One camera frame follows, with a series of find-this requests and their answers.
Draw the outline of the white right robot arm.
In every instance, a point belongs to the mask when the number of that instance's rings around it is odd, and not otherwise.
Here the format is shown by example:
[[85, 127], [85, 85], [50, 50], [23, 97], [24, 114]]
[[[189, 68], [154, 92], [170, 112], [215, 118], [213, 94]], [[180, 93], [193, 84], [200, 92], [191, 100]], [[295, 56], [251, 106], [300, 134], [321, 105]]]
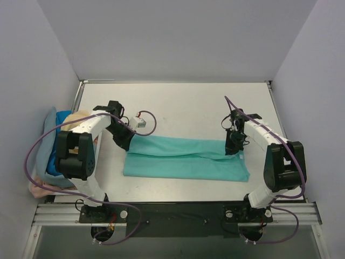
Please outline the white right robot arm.
[[240, 215], [253, 221], [261, 213], [266, 215], [267, 207], [277, 198], [287, 198], [289, 190], [301, 188], [301, 193], [290, 197], [303, 196], [307, 180], [304, 147], [298, 141], [290, 141], [264, 124], [258, 114], [244, 114], [242, 109], [231, 110], [224, 119], [231, 126], [226, 128], [225, 154], [235, 155], [249, 144], [249, 138], [266, 152], [264, 183], [245, 195]]

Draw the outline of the teal t shirt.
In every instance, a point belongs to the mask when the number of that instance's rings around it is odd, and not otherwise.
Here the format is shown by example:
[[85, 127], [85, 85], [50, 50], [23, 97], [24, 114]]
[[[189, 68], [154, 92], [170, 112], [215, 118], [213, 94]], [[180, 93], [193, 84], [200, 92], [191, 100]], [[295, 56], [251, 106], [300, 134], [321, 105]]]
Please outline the teal t shirt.
[[144, 178], [248, 182], [244, 155], [225, 153], [225, 141], [169, 138], [132, 138], [124, 176]]

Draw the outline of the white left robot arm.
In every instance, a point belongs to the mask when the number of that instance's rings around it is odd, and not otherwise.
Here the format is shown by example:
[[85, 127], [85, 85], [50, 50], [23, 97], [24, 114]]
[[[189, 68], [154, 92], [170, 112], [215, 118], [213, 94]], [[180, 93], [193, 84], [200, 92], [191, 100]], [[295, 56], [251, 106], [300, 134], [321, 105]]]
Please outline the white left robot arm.
[[57, 135], [56, 171], [75, 185], [83, 195], [85, 204], [93, 208], [91, 214], [98, 222], [106, 222], [110, 218], [111, 209], [103, 204], [108, 201], [108, 197], [94, 175], [94, 140], [103, 130], [107, 130], [113, 135], [114, 142], [128, 151], [134, 132], [121, 122], [124, 110], [118, 101], [111, 100], [107, 106], [96, 106], [92, 118], [69, 131], [62, 129]]

